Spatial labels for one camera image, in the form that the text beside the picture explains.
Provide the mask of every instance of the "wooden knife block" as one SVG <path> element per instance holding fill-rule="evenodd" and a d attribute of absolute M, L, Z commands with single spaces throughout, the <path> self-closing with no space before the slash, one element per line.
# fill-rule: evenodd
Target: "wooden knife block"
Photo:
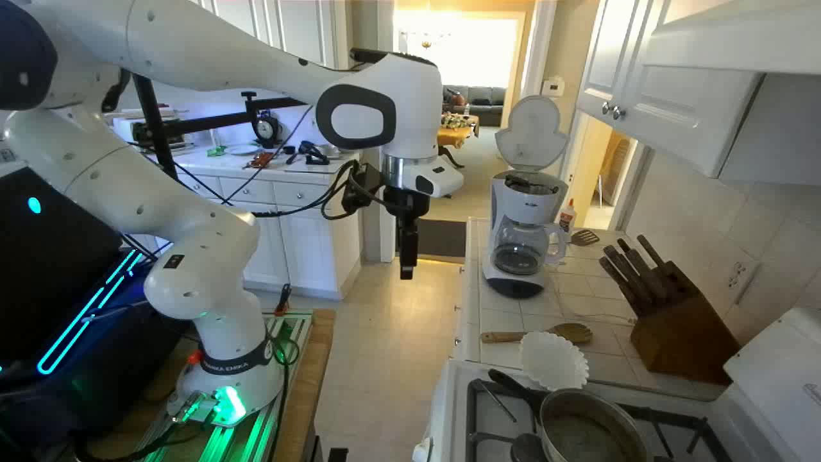
<path fill-rule="evenodd" d="M 672 263 L 655 272 L 672 277 L 680 284 L 680 296 L 665 305 L 653 305 L 653 311 L 645 311 L 647 316 L 637 322 L 632 345 L 645 368 L 726 385 L 724 361 L 740 352 L 737 340 L 686 272 Z"/>

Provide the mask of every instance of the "table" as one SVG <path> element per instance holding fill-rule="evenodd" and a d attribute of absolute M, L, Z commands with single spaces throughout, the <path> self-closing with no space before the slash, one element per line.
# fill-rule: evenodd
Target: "table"
<path fill-rule="evenodd" d="M 479 132 L 478 115 L 468 115 L 464 124 L 459 127 L 438 127 L 437 132 L 438 157 L 446 157 L 456 170 L 463 170 L 464 165 L 459 165 L 446 147 L 459 148 L 464 139 L 478 137 L 478 132 Z"/>
<path fill-rule="evenodd" d="M 313 415 L 319 408 L 327 364 L 331 356 L 333 322 L 336 322 L 333 311 L 311 313 L 311 325 L 305 334 L 300 361 L 293 372 L 283 428 L 281 428 L 272 462 L 311 460 L 311 453 L 315 447 Z M 152 424 L 157 424 L 157 415 L 161 415 L 164 411 L 164 400 L 159 395 L 164 395 L 169 385 L 178 383 L 178 372 L 182 369 L 192 347 L 196 342 L 182 340 L 172 352 L 172 356 L 168 359 L 168 364 L 157 372 L 150 390 L 145 393 L 147 400 L 137 404 L 133 411 L 119 424 L 119 428 L 111 431 L 111 437 L 91 442 L 91 453 L 95 458 L 127 455 L 145 445 Z M 161 455 L 152 455 L 150 460 L 152 462 L 201 460 L 204 438 L 209 437 L 192 437 L 191 442 L 168 447 Z"/>

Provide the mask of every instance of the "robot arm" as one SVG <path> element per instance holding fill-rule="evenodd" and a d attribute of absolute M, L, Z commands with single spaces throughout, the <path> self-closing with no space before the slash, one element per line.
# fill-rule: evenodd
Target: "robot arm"
<path fill-rule="evenodd" d="M 0 50 L 0 111 L 19 111 L 7 121 L 11 148 L 113 228 L 175 245 L 155 265 L 147 296 L 159 313 L 191 318 L 205 352 L 181 378 L 175 415 L 196 405 L 196 419 L 234 426 L 281 390 L 259 300 L 242 288 L 256 228 L 247 214 L 192 198 L 109 134 L 84 109 L 109 75 L 124 68 L 196 91 L 277 91 L 313 103 L 328 141 L 382 147 L 385 198 L 409 245 L 402 275 L 414 270 L 417 218 L 429 198 L 463 184 L 437 160 L 441 83 L 424 62 L 385 57 L 361 73 L 331 73 L 186 0 L 0 0 L 0 41 L 19 43 Z"/>

